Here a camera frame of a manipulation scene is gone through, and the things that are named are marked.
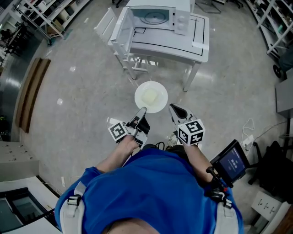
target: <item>wooden board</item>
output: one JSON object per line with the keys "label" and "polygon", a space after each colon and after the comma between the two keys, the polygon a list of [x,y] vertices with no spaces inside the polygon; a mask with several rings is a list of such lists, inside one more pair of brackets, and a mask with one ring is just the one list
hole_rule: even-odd
{"label": "wooden board", "polygon": [[42,62],[41,58],[36,58],[29,70],[29,73],[27,75],[26,80],[23,84],[22,93],[18,102],[17,112],[16,112],[16,118],[15,118],[15,124],[17,127],[21,127],[22,123],[22,117],[23,117],[23,111],[24,111],[24,103],[27,101],[29,90],[32,86],[33,78],[35,77],[37,70]]}
{"label": "wooden board", "polygon": [[47,68],[49,67],[51,60],[50,59],[44,59],[35,75],[35,78],[33,79],[31,89],[28,93],[27,102],[25,102],[24,105],[24,113],[22,118],[22,124],[21,128],[24,130],[24,132],[28,133],[29,127],[31,124],[31,118],[33,115],[33,107],[38,95],[38,90],[41,86],[42,80],[45,76],[45,73],[47,71]]}

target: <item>electrical outlet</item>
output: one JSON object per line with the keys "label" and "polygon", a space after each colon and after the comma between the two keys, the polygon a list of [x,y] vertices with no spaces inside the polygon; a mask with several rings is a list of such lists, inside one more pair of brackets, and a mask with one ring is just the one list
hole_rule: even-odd
{"label": "electrical outlet", "polygon": [[242,145],[245,147],[246,145],[249,145],[250,143],[253,143],[253,135],[250,135],[248,138],[246,138],[243,142]]}
{"label": "electrical outlet", "polygon": [[66,186],[65,186],[65,180],[64,180],[64,177],[63,177],[63,176],[61,176],[61,181],[62,181],[62,186],[63,186],[64,188],[66,188]]}

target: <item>gray floor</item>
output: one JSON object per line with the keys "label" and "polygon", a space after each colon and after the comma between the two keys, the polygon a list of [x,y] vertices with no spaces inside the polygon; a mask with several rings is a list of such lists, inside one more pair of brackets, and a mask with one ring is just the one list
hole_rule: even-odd
{"label": "gray floor", "polygon": [[[242,126],[249,118],[255,130],[247,134],[255,137],[267,126],[284,121],[275,113],[274,85],[279,80],[272,70],[274,61],[266,54],[262,34],[246,5],[238,9],[229,2],[219,5],[222,14],[208,15],[209,61],[187,93],[182,87],[190,67],[173,61],[157,59],[150,75],[131,80],[93,30],[108,7],[110,1],[91,1],[70,25],[68,38],[48,48],[45,57],[52,63],[38,93],[30,132],[21,133],[22,141],[40,159],[41,177],[58,190],[64,191],[62,176],[69,186],[76,179],[72,176],[107,157],[115,147],[107,130],[109,120],[133,117],[138,110],[135,90],[148,80],[166,87],[168,103],[184,105],[202,119],[206,127],[202,151],[208,159],[233,139],[241,141]],[[118,14],[121,8],[114,10]],[[199,9],[195,12],[204,15]],[[173,131],[167,107],[146,118],[151,126],[148,142],[167,141]],[[262,152],[284,128],[284,124],[273,128],[258,140]],[[248,156],[251,163],[254,154],[251,150]],[[237,181],[233,189],[246,223],[254,217],[250,206],[259,190],[247,184],[249,177]]]}

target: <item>harness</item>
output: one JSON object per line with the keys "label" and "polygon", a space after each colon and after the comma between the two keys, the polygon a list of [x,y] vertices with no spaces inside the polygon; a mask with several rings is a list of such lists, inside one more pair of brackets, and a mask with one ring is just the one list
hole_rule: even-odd
{"label": "harness", "polygon": [[[60,222],[63,234],[82,234],[82,219],[85,205],[82,196],[86,190],[83,183],[79,182],[70,196],[62,205],[60,210]],[[217,205],[217,221],[214,234],[238,234],[238,220],[232,202],[224,199]]]}

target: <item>human arm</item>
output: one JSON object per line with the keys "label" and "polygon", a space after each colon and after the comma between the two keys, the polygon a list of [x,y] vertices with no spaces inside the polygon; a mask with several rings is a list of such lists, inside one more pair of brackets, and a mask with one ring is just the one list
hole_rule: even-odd
{"label": "human arm", "polygon": [[196,145],[188,146],[183,143],[188,160],[193,167],[193,170],[202,182],[209,183],[212,181],[212,175],[206,172],[209,166],[212,166],[210,161],[205,157],[201,150]]}
{"label": "human arm", "polygon": [[125,136],[115,150],[106,159],[100,162],[96,168],[100,172],[109,172],[122,167],[138,146],[139,144],[134,141],[132,136]]}

